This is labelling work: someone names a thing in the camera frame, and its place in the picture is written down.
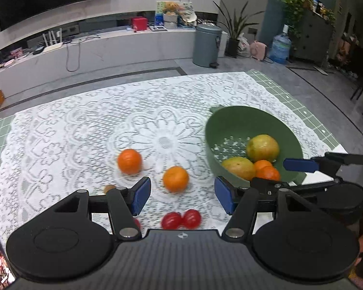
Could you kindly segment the potted long-leaf plant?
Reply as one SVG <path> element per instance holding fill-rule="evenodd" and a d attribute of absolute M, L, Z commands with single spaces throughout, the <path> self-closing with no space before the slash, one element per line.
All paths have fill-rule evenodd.
<path fill-rule="evenodd" d="M 249 19 L 263 14 L 264 11 L 246 14 L 246 8 L 249 4 L 248 1 L 246 1 L 239 13 L 237 13 L 236 9 L 234 9 L 233 14 L 230 14 L 229 9 L 222 0 L 220 0 L 219 3 L 213 1 L 213 4 L 217 10 L 219 10 L 219 13 L 224 17 L 224 21 L 218 21 L 218 23 L 226 28 L 229 35 L 229 39 L 226 44 L 225 55 L 231 58 L 237 58 L 240 34 L 244 28 L 258 25 L 257 22 L 250 22 Z"/>

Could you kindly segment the red tomato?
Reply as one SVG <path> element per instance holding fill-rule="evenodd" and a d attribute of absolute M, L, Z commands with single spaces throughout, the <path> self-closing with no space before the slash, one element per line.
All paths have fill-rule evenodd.
<path fill-rule="evenodd" d="M 177 230 L 182 226 L 183 217 L 178 212 L 169 212 L 161 220 L 161 228 L 164 230 Z"/>
<path fill-rule="evenodd" d="M 195 230 L 201 225 L 202 216 L 197 210 L 187 210 L 182 218 L 183 226 L 189 230 Z"/>
<path fill-rule="evenodd" d="M 139 228 L 139 230 L 142 229 L 141 223 L 139 222 L 139 220 L 137 218 L 134 217 L 134 222 L 136 224 L 136 226 Z"/>

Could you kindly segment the white plastic bag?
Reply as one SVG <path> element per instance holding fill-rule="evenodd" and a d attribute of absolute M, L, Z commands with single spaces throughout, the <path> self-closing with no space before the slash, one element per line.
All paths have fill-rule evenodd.
<path fill-rule="evenodd" d="M 250 44 L 247 40 L 247 38 L 244 36 L 244 33 L 241 33 L 238 37 L 239 44 L 237 46 L 237 54 L 239 56 L 250 58 Z"/>

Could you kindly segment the long white tv console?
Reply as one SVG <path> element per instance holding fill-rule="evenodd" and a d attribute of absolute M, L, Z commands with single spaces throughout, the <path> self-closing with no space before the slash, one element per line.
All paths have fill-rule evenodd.
<path fill-rule="evenodd" d="M 5 96 L 71 75 L 109 67 L 191 58 L 195 31 L 112 31 L 83 37 L 54 51 L 30 55 L 0 70 Z"/>

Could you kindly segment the yellow-green apple upper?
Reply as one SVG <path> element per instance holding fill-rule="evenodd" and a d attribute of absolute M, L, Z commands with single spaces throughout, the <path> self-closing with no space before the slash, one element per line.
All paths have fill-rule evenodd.
<path fill-rule="evenodd" d="M 253 161 L 267 160 L 274 162 L 280 153 L 277 141 L 267 134 L 260 134 L 249 140 L 246 145 L 246 154 Z"/>

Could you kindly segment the green colander bowl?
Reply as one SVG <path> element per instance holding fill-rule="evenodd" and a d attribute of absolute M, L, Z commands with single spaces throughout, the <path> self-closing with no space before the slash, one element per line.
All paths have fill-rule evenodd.
<path fill-rule="evenodd" d="M 222 162 L 240 156 L 248 159 L 246 152 L 248 142 L 259 135 L 271 136 L 279 145 L 279 155 L 273 166 L 281 175 L 281 180 L 296 185 L 302 183 L 304 172 L 285 170 L 284 159 L 302 159 L 300 142 L 292 130 L 278 118 L 260 109 L 247 106 L 222 105 L 211 107 L 204 130 L 206 157 L 214 176 L 222 176 L 234 187 L 247 187 L 249 181 L 227 171 Z"/>

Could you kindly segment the teddy bear toy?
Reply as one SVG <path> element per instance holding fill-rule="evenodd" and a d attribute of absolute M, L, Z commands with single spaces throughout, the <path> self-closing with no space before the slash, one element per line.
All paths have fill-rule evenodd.
<path fill-rule="evenodd" d="M 163 13 L 166 15 L 178 15 L 182 7 L 176 1 L 166 1 L 163 8 Z"/>

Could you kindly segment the grey pedal trash bin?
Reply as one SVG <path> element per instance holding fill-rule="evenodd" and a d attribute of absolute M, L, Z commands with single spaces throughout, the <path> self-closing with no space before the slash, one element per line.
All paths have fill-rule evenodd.
<path fill-rule="evenodd" d="M 193 48 L 193 63 L 195 65 L 217 68 L 221 34 L 222 30 L 217 26 L 199 24 L 196 27 Z"/>

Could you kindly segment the brown kiwi fruit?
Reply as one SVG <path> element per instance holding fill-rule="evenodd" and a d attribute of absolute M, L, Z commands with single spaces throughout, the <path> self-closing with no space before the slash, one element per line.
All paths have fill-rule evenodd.
<path fill-rule="evenodd" d="M 103 189 L 103 193 L 106 195 L 110 190 L 115 189 L 116 186 L 114 185 L 105 185 Z"/>

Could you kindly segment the red box on console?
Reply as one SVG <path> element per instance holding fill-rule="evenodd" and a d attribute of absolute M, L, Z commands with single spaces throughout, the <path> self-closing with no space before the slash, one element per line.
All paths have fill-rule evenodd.
<path fill-rule="evenodd" d="M 135 17 L 132 19 L 132 29 L 134 31 L 145 31 L 147 29 L 148 20 L 145 17 Z"/>

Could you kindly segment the dark cabinet with plants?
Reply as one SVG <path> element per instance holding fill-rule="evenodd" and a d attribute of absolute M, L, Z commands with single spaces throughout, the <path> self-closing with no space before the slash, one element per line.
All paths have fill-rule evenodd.
<path fill-rule="evenodd" d="M 292 41 L 290 57 L 321 64 L 334 32 L 334 12 L 320 0 L 280 0 Z"/>

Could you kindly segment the orange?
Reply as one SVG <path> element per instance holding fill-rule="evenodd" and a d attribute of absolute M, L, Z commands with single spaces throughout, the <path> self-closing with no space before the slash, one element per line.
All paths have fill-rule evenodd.
<path fill-rule="evenodd" d="M 138 174 L 142 169 L 142 156 L 134 149 L 125 149 L 117 157 L 117 166 L 124 174 Z"/>
<path fill-rule="evenodd" d="M 255 177 L 271 181 L 281 181 L 281 175 L 279 171 L 273 166 L 265 166 L 257 170 Z"/>
<path fill-rule="evenodd" d="M 272 163 L 268 160 L 258 160 L 258 161 L 255 161 L 254 163 L 254 169 L 256 171 L 259 171 L 265 167 L 272 167 Z"/>
<path fill-rule="evenodd" d="M 189 183 L 189 174 L 181 166 L 172 166 L 162 177 L 164 187 L 170 192 L 182 192 Z"/>

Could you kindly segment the blue water jug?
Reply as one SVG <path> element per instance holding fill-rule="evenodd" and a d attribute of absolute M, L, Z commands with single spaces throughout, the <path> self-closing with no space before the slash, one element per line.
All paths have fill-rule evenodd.
<path fill-rule="evenodd" d="M 288 36 L 289 26 L 284 25 L 281 34 L 274 36 L 272 42 L 272 49 L 269 58 L 279 64 L 285 64 L 292 46 L 292 41 Z"/>

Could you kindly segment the white wifi router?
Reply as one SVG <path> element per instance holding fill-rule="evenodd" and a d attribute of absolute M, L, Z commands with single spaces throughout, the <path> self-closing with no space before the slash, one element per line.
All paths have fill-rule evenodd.
<path fill-rule="evenodd" d="M 42 37 L 45 43 L 43 53 L 54 51 L 63 46 L 63 33 L 61 28 L 57 31 L 50 30 L 48 33 L 43 33 Z"/>

